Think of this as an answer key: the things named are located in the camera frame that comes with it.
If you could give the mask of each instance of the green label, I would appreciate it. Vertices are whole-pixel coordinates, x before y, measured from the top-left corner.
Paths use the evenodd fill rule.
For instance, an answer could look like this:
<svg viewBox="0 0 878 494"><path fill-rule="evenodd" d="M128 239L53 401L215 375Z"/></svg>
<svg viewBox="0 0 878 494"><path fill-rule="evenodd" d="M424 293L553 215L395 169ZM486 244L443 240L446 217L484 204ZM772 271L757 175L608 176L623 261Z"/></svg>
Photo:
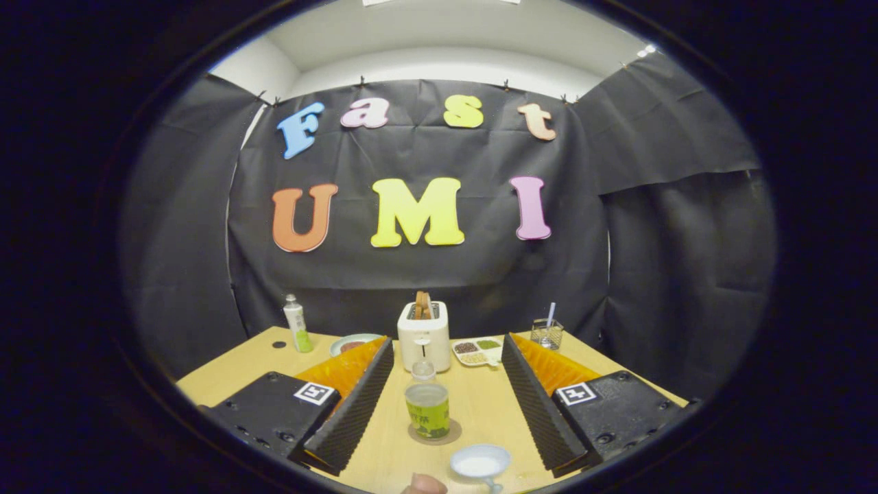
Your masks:
<svg viewBox="0 0 878 494"><path fill-rule="evenodd" d="M438 439L448 433L448 398L436 406L412 405L406 400L408 416L412 419L414 430L422 438Z"/></svg>
<svg viewBox="0 0 878 494"><path fill-rule="evenodd" d="M307 331L296 332L296 348L302 353L307 353L313 350L311 347L311 339L308 337Z"/></svg>

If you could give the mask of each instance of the bottle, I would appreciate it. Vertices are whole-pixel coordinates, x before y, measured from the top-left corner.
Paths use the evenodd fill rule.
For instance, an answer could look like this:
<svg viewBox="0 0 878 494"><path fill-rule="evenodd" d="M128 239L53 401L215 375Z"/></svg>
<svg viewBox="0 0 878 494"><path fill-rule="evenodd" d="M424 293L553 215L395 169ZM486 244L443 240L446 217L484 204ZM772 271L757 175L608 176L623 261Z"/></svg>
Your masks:
<svg viewBox="0 0 878 494"><path fill-rule="evenodd" d="M310 352L311 339L308 337L308 331L305 331L305 315L302 305L296 301L296 295L286 295L286 305L284 305L284 314L286 314L286 322L292 330L292 343L296 346L296 350L302 353Z"/></svg>
<svg viewBox="0 0 878 494"><path fill-rule="evenodd" d="M419 436L436 440L448 434L448 390L436 380L436 370L431 362L422 360L412 365L412 381L406 387L406 406L412 427Z"/></svg>

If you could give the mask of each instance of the hand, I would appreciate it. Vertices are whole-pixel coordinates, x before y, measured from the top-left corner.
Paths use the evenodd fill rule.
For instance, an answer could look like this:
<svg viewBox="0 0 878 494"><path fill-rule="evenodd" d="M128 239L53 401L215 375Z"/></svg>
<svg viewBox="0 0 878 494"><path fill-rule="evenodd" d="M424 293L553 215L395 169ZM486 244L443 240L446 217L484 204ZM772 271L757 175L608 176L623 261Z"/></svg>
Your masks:
<svg viewBox="0 0 878 494"><path fill-rule="evenodd" d="M412 474L412 483L409 484L402 494L447 494L448 488L432 476L424 474Z"/></svg>

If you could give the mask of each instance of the bottle cap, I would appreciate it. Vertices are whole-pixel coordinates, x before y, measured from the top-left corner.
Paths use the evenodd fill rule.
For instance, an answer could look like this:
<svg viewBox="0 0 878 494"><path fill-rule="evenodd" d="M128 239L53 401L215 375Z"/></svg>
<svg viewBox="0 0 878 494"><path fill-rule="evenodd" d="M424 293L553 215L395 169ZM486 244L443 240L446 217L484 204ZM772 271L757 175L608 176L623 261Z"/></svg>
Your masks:
<svg viewBox="0 0 878 494"><path fill-rule="evenodd" d="M433 362L421 360L412 365L412 377L418 381L428 381L436 377L436 370L433 368Z"/></svg>

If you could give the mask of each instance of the straw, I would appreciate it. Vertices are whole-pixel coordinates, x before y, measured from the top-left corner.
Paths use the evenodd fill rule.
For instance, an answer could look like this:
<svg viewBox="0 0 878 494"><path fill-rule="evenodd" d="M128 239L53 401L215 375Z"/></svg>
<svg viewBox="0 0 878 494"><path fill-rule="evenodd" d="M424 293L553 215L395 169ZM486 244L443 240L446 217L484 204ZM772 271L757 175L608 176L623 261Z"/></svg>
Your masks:
<svg viewBox="0 0 878 494"><path fill-rule="evenodd" d="M549 306L549 318L546 319L546 327L547 328L551 326L551 319L553 316L555 316L555 302L552 302L551 305Z"/></svg>

